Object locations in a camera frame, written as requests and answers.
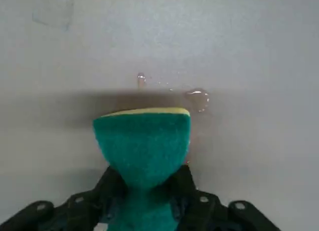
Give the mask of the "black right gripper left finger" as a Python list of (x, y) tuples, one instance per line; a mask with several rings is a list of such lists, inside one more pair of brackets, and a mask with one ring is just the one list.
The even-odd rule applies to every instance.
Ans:
[(97, 185), (70, 196), (62, 205), (50, 201), (29, 204), (0, 225), (2, 231), (92, 231), (109, 223), (125, 199), (127, 185), (108, 167)]

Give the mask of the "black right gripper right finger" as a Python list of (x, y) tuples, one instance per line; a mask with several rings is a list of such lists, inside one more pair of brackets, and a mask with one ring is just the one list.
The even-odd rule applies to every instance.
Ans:
[(224, 206), (218, 196), (198, 190), (188, 165), (182, 165), (169, 178), (169, 197), (178, 231), (280, 230), (248, 201)]

